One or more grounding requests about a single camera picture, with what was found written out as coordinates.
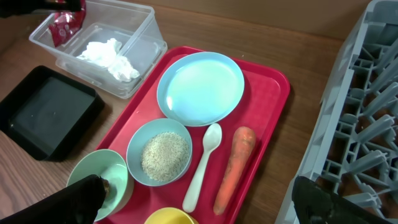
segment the white spoon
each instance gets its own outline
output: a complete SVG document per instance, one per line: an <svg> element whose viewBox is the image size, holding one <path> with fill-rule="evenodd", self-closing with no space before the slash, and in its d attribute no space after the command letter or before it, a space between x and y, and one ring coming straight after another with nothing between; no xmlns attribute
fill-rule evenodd
<svg viewBox="0 0 398 224"><path fill-rule="evenodd" d="M221 126L217 123L210 125L203 137L203 155L201 156L197 171L193 176L191 184L187 190L182 208L186 212L193 212L198 203L200 195L201 183L205 176L207 161L209 160L211 152L213 152L221 143L223 132Z"/></svg>

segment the yellow cup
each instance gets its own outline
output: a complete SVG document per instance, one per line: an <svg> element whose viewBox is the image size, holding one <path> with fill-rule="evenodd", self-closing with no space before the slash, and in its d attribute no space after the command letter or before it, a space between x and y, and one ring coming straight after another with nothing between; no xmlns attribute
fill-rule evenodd
<svg viewBox="0 0 398 224"><path fill-rule="evenodd" d="M198 224L198 222L177 208L161 208L152 213L145 224Z"/></svg>

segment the bowl of rice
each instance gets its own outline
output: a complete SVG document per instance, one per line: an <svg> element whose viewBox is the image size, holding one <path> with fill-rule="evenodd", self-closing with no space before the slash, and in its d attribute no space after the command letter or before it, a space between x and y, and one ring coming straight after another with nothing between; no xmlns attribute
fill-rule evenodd
<svg viewBox="0 0 398 224"><path fill-rule="evenodd" d="M126 160L136 181L150 187L169 184L181 178L191 164L191 135L176 120L155 119L133 135Z"/></svg>

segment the white rice grain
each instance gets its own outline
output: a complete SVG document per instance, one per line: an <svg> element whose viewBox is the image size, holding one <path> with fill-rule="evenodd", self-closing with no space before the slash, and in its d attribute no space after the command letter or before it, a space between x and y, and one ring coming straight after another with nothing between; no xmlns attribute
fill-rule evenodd
<svg viewBox="0 0 398 224"><path fill-rule="evenodd" d="M181 173L189 160L188 143L176 133L153 137L142 151L141 165L152 179L168 182Z"/></svg>

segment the spoon handle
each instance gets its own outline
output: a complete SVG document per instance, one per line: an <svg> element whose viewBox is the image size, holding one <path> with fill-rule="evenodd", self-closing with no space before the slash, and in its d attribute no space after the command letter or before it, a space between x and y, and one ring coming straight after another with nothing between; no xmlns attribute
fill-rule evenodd
<svg viewBox="0 0 398 224"><path fill-rule="evenodd" d="M210 153L204 152L201 156L197 171L193 176L191 184L187 190L187 194L185 195L184 201L182 202L182 208L186 212L193 212L195 207L197 206L201 183L203 182L203 178L205 176L207 162L209 160Z"/></svg>

